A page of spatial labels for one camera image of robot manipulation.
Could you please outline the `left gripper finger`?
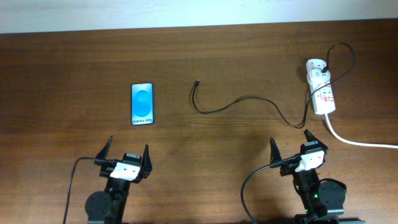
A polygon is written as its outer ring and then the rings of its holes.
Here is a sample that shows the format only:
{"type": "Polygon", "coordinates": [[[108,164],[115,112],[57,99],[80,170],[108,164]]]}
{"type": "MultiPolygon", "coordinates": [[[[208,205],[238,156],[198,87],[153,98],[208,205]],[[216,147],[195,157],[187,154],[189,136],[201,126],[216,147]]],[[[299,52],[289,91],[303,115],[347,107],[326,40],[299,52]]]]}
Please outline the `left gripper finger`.
{"type": "Polygon", "coordinates": [[[146,144],[145,149],[144,149],[144,154],[142,157],[142,178],[146,179],[152,172],[152,163],[150,160],[150,155],[149,155],[149,146],[146,144]]]}
{"type": "Polygon", "coordinates": [[[111,148],[111,144],[113,142],[113,136],[110,136],[107,143],[105,146],[100,150],[99,153],[97,153],[95,159],[96,161],[105,161],[109,152],[109,149],[111,148]]]}

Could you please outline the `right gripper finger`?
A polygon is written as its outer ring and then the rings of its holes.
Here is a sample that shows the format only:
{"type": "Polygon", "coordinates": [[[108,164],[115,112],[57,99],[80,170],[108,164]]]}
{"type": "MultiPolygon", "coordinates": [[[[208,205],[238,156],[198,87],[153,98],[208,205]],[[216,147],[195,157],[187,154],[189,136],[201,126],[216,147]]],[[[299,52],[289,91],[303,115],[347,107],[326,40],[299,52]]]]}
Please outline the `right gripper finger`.
{"type": "Polygon", "coordinates": [[[320,145],[320,147],[322,147],[323,149],[326,149],[326,145],[323,142],[321,142],[321,140],[316,138],[308,129],[306,129],[304,131],[304,135],[305,135],[305,137],[307,139],[307,142],[316,141],[320,145]]]}
{"type": "Polygon", "coordinates": [[[282,158],[274,138],[270,138],[270,147],[271,147],[270,165],[272,167],[280,167],[282,158]]]}

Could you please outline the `blue Samsung Galaxy smartphone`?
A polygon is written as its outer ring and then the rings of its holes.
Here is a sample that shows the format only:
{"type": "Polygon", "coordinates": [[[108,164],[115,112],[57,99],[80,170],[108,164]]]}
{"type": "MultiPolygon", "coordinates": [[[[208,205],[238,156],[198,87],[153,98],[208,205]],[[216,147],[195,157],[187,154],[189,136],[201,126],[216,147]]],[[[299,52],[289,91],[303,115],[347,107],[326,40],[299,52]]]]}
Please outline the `blue Samsung Galaxy smartphone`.
{"type": "Polygon", "coordinates": [[[152,83],[136,83],[131,86],[131,124],[133,126],[154,123],[154,92],[152,83]]]}

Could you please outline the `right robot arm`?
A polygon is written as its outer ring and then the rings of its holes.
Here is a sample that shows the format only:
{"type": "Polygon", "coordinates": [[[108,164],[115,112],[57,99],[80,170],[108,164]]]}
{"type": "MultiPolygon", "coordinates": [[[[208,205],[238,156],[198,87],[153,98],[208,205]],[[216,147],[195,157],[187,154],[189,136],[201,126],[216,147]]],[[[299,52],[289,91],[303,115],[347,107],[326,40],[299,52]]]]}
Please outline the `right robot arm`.
{"type": "Polygon", "coordinates": [[[338,223],[344,213],[347,187],[335,179],[319,178],[317,169],[325,163],[328,147],[309,130],[304,135],[307,142],[300,146],[300,152],[287,159],[281,157],[275,140],[270,138],[271,167],[279,168],[282,177],[293,177],[294,189],[305,209],[304,214],[294,217],[294,223],[338,223]]]}

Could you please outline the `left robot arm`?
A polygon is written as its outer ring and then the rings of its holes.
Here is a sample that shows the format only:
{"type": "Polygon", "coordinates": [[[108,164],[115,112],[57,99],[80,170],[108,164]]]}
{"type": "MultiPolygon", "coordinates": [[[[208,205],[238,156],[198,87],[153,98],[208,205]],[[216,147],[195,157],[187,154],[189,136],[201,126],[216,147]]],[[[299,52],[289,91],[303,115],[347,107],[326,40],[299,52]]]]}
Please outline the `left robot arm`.
{"type": "Polygon", "coordinates": [[[113,137],[95,157],[101,177],[107,179],[103,191],[92,193],[85,202],[88,224],[121,223],[131,184],[138,184],[152,172],[149,147],[143,155],[125,153],[121,160],[107,159],[113,137]]]}

